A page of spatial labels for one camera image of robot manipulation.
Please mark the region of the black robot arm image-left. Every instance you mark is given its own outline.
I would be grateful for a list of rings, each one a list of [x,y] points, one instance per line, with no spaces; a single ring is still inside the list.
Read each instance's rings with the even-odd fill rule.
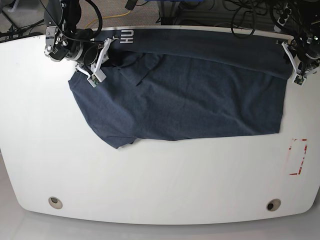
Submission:
[[[97,30],[80,29],[77,24],[82,16],[78,0],[49,0],[44,8],[46,24],[46,55],[55,62],[62,59],[77,62],[85,70],[90,69],[102,51],[103,40],[98,39],[103,27],[103,17],[97,5],[88,0],[93,7],[97,20]]]

